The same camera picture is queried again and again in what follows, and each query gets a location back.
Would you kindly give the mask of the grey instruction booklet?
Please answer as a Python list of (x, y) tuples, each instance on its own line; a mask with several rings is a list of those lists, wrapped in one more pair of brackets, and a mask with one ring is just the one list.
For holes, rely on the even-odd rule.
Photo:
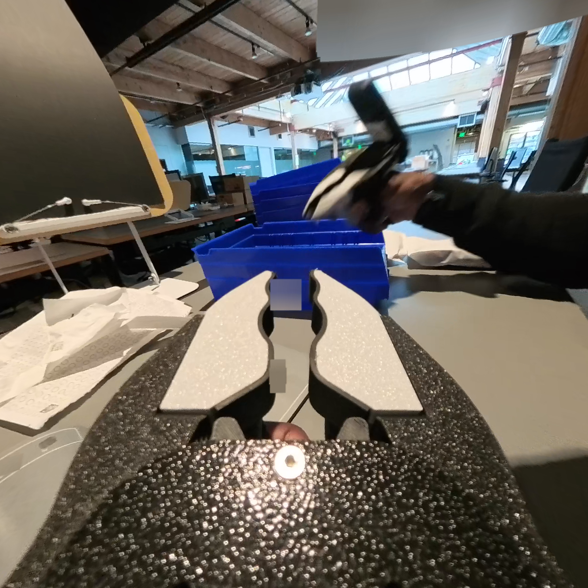
[(12, 449), (1, 458), (1, 483), (58, 488), (87, 432), (84, 426), (53, 430)]

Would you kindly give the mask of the wooden office table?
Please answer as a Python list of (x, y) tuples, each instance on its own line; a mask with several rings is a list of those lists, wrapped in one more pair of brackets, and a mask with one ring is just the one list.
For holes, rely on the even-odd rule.
[[(194, 217), (178, 223), (172, 223), (166, 217), (153, 217), (134, 222), (134, 226), (141, 238), (168, 234), (179, 229), (195, 228), (200, 224), (215, 222), (229, 217), (242, 217), (254, 212), (253, 204), (228, 206), (218, 210), (197, 210)], [(127, 224), (113, 224), (105, 227), (76, 231), (61, 235), (61, 239), (70, 243), (113, 246), (134, 240), (134, 235)]]

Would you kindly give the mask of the crumpled white wrapper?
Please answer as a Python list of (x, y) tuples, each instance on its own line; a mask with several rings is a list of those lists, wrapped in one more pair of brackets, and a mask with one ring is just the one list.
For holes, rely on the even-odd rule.
[(452, 239), (426, 239), (402, 232), (382, 232), (387, 258), (411, 269), (491, 270), (488, 262), (455, 245)]

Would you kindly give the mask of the person's right hand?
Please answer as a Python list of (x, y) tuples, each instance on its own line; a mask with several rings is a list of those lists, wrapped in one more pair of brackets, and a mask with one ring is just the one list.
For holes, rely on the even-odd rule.
[(360, 230), (378, 233), (390, 224), (413, 220), (417, 211), (433, 192), (437, 176), (424, 172), (394, 174), (385, 185), (373, 190), (356, 205)]

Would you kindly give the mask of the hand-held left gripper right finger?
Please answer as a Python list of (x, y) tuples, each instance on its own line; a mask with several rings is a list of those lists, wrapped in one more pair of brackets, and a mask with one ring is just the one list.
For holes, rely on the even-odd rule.
[(367, 416), (419, 415), (423, 406), (384, 325), (363, 297), (322, 270), (311, 272), (317, 330), (311, 346), (312, 398), (329, 392)]

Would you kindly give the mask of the brown cardboard box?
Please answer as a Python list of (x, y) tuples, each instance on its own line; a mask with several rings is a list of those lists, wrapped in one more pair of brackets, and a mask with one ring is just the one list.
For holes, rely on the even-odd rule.
[(259, 179), (259, 176), (234, 174), (210, 177), (216, 202), (221, 206), (253, 204), (251, 185)]

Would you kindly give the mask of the grey desk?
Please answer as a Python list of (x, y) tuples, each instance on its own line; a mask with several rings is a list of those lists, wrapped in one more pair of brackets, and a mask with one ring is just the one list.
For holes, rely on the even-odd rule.
[[(389, 271), (382, 312), (474, 402), (541, 536), (572, 584), (587, 587), (587, 291), (473, 270)], [(40, 433), (1, 426), (1, 457), (40, 434), (84, 426), (73, 460), (81, 459), (108, 401), (151, 357), (170, 359), (184, 347), (175, 334), (158, 337)], [(37, 537), (67, 474), (58, 488), (1, 483), (1, 584)]]

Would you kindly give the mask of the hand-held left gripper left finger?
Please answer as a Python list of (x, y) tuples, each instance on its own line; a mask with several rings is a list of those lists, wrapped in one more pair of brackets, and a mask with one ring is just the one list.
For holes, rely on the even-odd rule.
[(264, 270), (225, 294), (209, 308), (180, 361), (159, 405), (162, 413), (221, 413), (243, 401), (264, 415), (273, 403), (269, 333), (270, 283)]

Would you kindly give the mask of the yellow-rimmed black case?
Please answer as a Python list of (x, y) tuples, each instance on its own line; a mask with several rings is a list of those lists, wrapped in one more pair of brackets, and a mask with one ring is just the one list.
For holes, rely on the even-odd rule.
[(1, 245), (125, 224), (151, 290), (179, 299), (196, 283), (160, 280), (135, 223), (165, 217), (173, 191), (136, 107), (119, 94), (65, 1), (1, 1)]

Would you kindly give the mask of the large crumpled white paper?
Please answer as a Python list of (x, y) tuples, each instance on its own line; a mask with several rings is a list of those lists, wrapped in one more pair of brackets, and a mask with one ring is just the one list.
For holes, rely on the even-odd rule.
[(183, 326), (192, 310), (168, 295), (169, 283), (193, 286), (164, 280), (44, 299), (42, 312), (1, 338), (1, 425), (42, 429), (156, 337)]

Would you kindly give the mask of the stack of blue storage bins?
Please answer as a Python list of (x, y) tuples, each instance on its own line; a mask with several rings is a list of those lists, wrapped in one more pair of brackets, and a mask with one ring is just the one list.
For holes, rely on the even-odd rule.
[(311, 309), (309, 274), (319, 269), (371, 305), (389, 296), (385, 241), (345, 220), (302, 220), (306, 202), (339, 159), (260, 178), (250, 184), (257, 225), (246, 224), (193, 248), (215, 300), (269, 270), (298, 279), (302, 310)]

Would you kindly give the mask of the wooden column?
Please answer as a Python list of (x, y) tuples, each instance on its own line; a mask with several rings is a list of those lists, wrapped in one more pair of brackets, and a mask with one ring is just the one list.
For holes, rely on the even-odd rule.
[(481, 160), (485, 160), (494, 148), (499, 149), (502, 142), (513, 85), (526, 37), (527, 31), (523, 31), (503, 39), (477, 146), (477, 155)]

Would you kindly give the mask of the person's right forearm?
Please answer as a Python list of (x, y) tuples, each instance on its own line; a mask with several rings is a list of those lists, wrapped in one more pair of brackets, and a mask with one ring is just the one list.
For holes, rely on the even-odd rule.
[(434, 176), (414, 223), (493, 269), (587, 289), (587, 194), (533, 194)]

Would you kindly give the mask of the black office chair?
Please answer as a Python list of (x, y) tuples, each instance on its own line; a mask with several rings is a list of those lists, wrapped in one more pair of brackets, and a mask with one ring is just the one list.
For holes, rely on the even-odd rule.
[(534, 160), (521, 193), (564, 192), (577, 181), (587, 160), (587, 136), (561, 141), (549, 139)]

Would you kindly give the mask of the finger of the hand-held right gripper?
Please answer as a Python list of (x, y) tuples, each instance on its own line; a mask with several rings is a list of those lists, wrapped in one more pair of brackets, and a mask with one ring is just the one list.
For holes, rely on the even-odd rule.
[(342, 163), (327, 174), (327, 178), (339, 179), (353, 171), (389, 172), (400, 161), (400, 146), (369, 146), (353, 151)]
[(302, 213), (303, 220), (348, 219), (353, 191), (368, 171), (332, 171), (315, 187)]

